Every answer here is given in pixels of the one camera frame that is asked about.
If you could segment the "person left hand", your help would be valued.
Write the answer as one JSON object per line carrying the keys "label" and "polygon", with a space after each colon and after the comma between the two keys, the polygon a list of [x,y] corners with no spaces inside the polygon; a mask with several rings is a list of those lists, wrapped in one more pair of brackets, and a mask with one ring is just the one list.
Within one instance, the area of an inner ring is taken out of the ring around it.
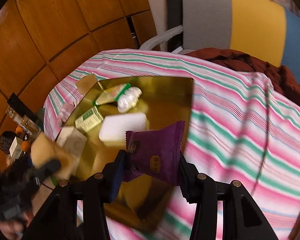
{"label": "person left hand", "polygon": [[0,221],[0,231],[7,239],[21,239],[23,230],[27,228],[34,218],[33,212],[23,213],[22,222],[18,220]]}

